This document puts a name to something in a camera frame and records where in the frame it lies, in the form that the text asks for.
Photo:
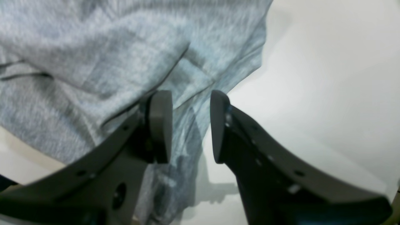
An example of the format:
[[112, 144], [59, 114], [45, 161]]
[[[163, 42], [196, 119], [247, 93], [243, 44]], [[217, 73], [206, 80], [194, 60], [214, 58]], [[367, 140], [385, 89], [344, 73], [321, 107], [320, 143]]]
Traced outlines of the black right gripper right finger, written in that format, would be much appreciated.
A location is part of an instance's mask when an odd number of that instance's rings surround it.
[[285, 149], [222, 91], [210, 97], [214, 160], [235, 175], [249, 225], [380, 225], [384, 195], [320, 171]]

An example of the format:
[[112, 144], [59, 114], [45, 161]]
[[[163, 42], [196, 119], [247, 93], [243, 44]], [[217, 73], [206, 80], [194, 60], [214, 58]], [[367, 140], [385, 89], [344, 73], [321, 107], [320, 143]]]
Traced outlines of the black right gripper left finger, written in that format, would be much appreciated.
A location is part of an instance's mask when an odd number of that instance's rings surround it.
[[106, 140], [73, 164], [1, 194], [17, 225], [130, 225], [149, 164], [170, 161], [171, 91], [154, 91]]

